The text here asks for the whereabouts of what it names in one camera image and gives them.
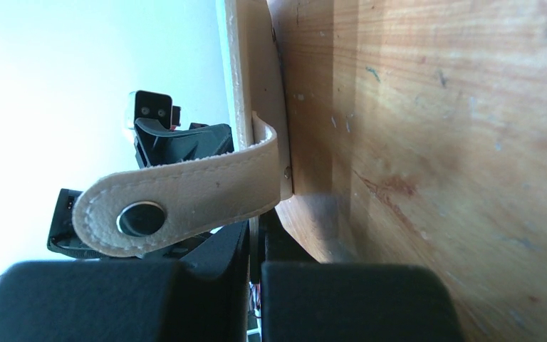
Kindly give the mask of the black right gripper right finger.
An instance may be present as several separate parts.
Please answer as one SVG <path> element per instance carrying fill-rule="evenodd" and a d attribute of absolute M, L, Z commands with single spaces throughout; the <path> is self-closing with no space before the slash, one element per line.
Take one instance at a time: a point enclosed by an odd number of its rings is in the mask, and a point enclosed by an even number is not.
<path fill-rule="evenodd" d="M 463 341 L 441 279 L 422 266 L 320 263 L 275 210 L 259 219 L 264 341 Z"/>

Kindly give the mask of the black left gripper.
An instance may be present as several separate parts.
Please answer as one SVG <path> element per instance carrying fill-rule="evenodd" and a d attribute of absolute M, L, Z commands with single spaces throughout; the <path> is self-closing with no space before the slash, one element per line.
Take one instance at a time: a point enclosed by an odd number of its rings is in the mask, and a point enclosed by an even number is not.
<path fill-rule="evenodd" d="M 202 159 L 234 151 L 231 128 L 227 124 L 191 123 L 188 130 L 165 130 L 154 119 L 138 119 L 134 124 L 135 155 L 139 168 Z M 47 250 L 74 259 L 107 259 L 78 238 L 72 225 L 72 210 L 78 190 L 62 188 L 56 200 L 46 242 Z"/>

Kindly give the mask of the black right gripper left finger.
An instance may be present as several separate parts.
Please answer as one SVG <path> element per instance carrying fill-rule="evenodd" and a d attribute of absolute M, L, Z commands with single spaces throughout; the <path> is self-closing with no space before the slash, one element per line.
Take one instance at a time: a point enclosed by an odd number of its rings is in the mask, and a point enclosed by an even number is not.
<path fill-rule="evenodd" d="M 0 341 L 243 341 L 248 228 L 181 259 L 28 261 L 0 276 Z"/>

